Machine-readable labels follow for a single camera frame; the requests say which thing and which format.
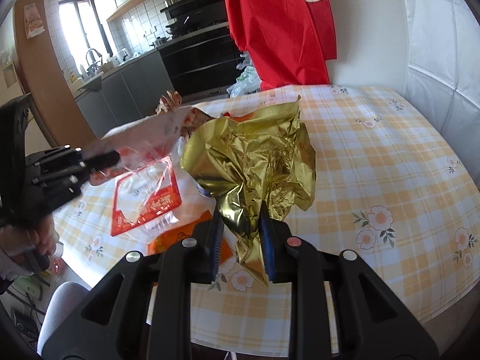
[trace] tablecloth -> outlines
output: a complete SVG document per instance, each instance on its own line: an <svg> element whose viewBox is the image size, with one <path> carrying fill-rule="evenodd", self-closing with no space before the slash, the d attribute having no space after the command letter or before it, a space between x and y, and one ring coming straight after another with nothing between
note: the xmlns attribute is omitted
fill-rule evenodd
<svg viewBox="0 0 480 360"><path fill-rule="evenodd" d="M317 181L312 207L294 207L286 218L292 233L332 254L355 250L421 322L438 315L478 281L480 193L412 105L388 89L325 85L286 86L196 107L212 116L240 116L298 95ZM114 180L86 186L81 198L54 215L65 261L90 285L127 251L146 249L126 234L110 237L114 186ZM233 260L221 272L226 283L218 279L220 290L192 287L192 341L287 356L290 285L263 287Z"/></svg>

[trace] crumpled gold foil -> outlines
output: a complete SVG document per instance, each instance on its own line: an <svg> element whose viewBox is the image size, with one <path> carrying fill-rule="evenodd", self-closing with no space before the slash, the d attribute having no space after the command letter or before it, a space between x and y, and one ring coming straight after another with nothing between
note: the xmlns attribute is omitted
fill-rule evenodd
<svg viewBox="0 0 480 360"><path fill-rule="evenodd" d="M258 235L262 201L273 219L283 220L292 205L306 210L315 199L315 150L298 100L205 123L181 159L182 168L217 200L237 237L240 264L263 285L268 278Z"/></svg>

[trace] faucet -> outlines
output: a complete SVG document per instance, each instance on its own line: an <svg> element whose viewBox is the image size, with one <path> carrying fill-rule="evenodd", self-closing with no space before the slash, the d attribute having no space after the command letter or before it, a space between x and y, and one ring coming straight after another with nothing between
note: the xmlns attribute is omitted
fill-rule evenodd
<svg viewBox="0 0 480 360"><path fill-rule="evenodd" d="M103 65L103 55L100 54L97 49L94 49L94 48L88 49L88 50L87 50L87 53L85 54L85 61L87 61L87 63L89 63L89 62L88 62L88 56L89 56L89 55L90 55L90 59L92 60L92 63L89 64L89 65L88 65L88 68L87 68L87 74L88 74L89 76L94 76L94 75L97 73L98 68L99 68L99 66L98 66L98 62L99 62L99 61L97 61L97 60L94 59L93 51L95 51L95 52L97 53L97 56L100 57L100 66Z"/></svg>

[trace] table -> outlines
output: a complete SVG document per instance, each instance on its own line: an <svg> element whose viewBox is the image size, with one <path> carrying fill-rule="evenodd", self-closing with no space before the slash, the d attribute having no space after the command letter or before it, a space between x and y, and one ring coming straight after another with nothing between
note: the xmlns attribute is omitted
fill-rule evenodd
<svg viewBox="0 0 480 360"><path fill-rule="evenodd" d="M332 254L358 252L421 322L461 299L479 279L480 193L445 140L397 93L287 86L196 107L240 116L298 95L317 182L312 207L293 207L286 218L291 232ZM127 251L146 249L126 234L109 235L114 183L85 187L55 214L65 261L92 286ZM220 290L192 287L192 341L287 356L290 285L263 287L233 260L221 270Z"/></svg>

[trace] person's leg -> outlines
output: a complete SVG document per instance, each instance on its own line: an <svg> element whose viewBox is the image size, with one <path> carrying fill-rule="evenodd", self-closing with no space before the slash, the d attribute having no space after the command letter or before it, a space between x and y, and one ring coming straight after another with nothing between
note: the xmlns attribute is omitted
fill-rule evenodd
<svg viewBox="0 0 480 360"><path fill-rule="evenodd" d="M37 353L39 355L42 354L45 342L87 294L88 290L77 283L66 282L57 288L46 309L38 336Z"/></svg>

